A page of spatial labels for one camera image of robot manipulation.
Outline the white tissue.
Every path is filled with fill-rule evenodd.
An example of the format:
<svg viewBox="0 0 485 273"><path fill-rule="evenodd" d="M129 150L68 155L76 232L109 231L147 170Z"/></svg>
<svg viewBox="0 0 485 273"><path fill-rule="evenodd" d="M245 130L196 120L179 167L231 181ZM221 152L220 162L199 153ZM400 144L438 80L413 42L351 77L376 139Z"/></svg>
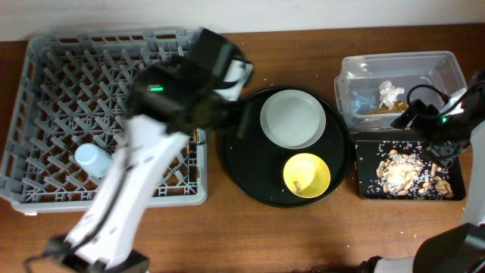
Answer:
<svg viewBox="0 0 485 273"><path fill-rule="evenodd" d="M386 80L379 85L380 107L383 105L392 109L397 102L397 96L405 92L403 87L395 87L390 80Z"/></svg>

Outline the grey round plate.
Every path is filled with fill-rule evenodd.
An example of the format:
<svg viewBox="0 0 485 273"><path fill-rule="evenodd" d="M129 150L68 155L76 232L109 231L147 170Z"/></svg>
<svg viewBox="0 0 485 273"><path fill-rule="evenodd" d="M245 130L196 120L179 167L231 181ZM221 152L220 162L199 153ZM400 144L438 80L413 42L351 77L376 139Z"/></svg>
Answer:
<svg viewBox="0 0 485 273"><path fill-rule="evenodd" d="M285 149L303 149L323 135L327 116L315 96L302 90L284 89L264 102L260 123L272 143Z"/></svg>

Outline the peanut and rice food scraps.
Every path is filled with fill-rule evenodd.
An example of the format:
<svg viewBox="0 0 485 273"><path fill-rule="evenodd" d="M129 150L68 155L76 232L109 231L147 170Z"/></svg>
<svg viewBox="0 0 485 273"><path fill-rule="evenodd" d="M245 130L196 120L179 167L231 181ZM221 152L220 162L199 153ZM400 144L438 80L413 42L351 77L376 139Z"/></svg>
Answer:
<svg viewBox="0 0 485 273"><path fill-rule="evenodd" d="M423 144L382 141L377 144L377 165L365 193L377 199L453 199L448 169L425 159Z"/></svg>

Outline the yellow plastic bowl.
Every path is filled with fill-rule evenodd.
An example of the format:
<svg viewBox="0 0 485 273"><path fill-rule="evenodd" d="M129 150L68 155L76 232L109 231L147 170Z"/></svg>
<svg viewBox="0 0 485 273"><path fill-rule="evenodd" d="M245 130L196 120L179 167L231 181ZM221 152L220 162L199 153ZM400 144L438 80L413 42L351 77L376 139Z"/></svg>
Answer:
<svg viewBox="0 0 485 273"><path fill-rule="evenodd" d="M330 169L326 162L311 153L299 153L283 166L283 181L295 196L313 199L330 187Z"/></svg>

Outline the light blue plastic cup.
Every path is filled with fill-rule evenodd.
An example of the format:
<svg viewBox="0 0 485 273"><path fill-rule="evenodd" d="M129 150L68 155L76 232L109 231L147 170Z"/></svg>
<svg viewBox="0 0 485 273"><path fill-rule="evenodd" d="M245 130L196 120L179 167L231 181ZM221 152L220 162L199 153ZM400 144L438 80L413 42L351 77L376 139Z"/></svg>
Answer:
<svg viewBox="0 0 485 273"><path fill-rule="evenodd" d="M88 175L96 178L104 177L112 163L110 153L91 143L79 146L74 153L74 158Z"/></svg>

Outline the gold foil snack wrapper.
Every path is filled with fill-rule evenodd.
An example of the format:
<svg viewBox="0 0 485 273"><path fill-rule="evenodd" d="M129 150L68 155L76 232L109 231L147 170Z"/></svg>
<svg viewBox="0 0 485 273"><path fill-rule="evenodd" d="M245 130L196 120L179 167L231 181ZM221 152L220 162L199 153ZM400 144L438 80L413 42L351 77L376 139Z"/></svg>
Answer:
<svg viewBox="0 0 485 273"><path fill-rule="evenodd" d="M408 107L407 102L396 102L392 109L389 109L387 106L379 108L374 111L367 112L367 115L381 115L381 114L397 114L403 113Z"/></svg>

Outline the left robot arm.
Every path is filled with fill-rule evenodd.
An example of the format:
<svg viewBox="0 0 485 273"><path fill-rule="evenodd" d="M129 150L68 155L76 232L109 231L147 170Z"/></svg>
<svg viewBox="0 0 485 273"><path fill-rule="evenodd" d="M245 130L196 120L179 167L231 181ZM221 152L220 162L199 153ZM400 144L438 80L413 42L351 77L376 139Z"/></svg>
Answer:
<svg viewBox="0 0 485 273"><path fill-rule="evenodd" d="M201 28L186 56L138 72L127 97L124 135L91 207L40 259L75 272L145 272L133 241L156 185L196 129L243 126L239 99L253 66L239 46Z"/></svg>

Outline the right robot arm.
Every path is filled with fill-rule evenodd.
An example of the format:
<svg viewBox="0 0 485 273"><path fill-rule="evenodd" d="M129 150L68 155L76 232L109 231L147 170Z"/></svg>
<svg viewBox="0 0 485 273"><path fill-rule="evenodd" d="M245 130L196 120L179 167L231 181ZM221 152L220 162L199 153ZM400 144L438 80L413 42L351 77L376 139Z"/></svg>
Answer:
<svg viewBox="0 0 485 273"><path fill-rule="evenodd" d="M435 196L466 199L462 223L425 240L409 258L375 256L359 272L484 270L484 72L449 95L413 86L392 132L353 137L358 190L364 199Z"/></svg>

